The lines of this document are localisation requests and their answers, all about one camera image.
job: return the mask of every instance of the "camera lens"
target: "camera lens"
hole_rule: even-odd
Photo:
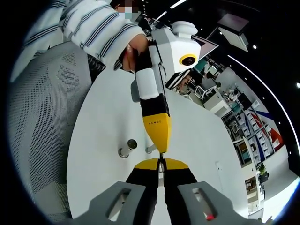
[[[182,64],[184,66],[190,66],[192,65],[194,62],[196,61],[196,59],[194,57],[187,57],[182,61]]]

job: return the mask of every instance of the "white table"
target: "white table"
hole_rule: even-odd
[[[158,151],[145,153],[141,107],[131,99],[133,80],[133,74],[121,70],[102,72],[81,107],[67,160],[67,194],[73,218],[87,211],[91,199],[116,181],[125,181],[137,163],[159,156]],[[224,193],[246,217],[245,182],[221,119],[172,91],[166,93],[172,135],[165,156],[187,163],[198,181]],[[128,158],[120,158],[118,148],[131,138],[137,141],[137,149]],[[158,189],[152,224],[171,224],[163,187]]]
[[[220,92],[218,90],[215,91],[216,93],[203,105],[207,110],[222,118],[231,111],[231,108],[222,97]]]

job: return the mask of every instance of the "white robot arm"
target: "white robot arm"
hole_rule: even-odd
[[[165,82],[175,73],[194,67],[199,60],[200,45],[191,40],[197,33],[189,22],[178,21],[168,28],[152,31],[149,52],[136,63],[143,122],[149,137],[160,153],[167,151],[171,119],[165,96]]]

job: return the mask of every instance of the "ceiling light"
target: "ceiling light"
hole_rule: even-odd
[[[187,0],[179,0],[178,2],[176,2],[174,5],[172,5],[170,8],[173,9],[175,8],[176,6],[180,5],[181,3],[185,2]]]
[[[163,17],[165,14],[167,13],[167,11],[164,11],[156,20],[159,20],[161,17]]]
[[[294,137],[295,137],[295,140],[296,140],[296,144],[297,144],[297,148],[298,148],[298,151],[300,153],[300,146],[299,146],[299,141],[298,141],[298,137],[297,137],[297,134],[296,134],[296,131],[295,131],[295,128],[292,124],[292,121],[289,117],[289,115],[287,114],[286,110],[284,109],[283,105],[281,104],[281,102],[279,101],[279,99],[276,97],[276,95],[271,91],[271,89],[255,74],[253,73],[249,68],[247,68],[244,64],[242,64],[241,62],[237,61],[235,58],[231,57],[230,55],[227,55],[229,58],[231,58],[232,60],[234,60],[235,62],[239,63],[242,67],[244,67],[247,71],[249,71],[260,83],[263,84],[263,86],[271,93],[271,95],[275,98],[275,100],[278,102],[279,106],[281,107],[282,111],[284,112],[287,120],[289,121],[290,123],[290,126],[292,128],[292,132],[294,134]]]

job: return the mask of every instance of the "white perforated panel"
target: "white perforated panel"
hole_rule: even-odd
[[[8,137],[15,166],[53,222],[70,217],[68,148],[90,86],[86,53],[67,42],[32,60],[10,88]]]

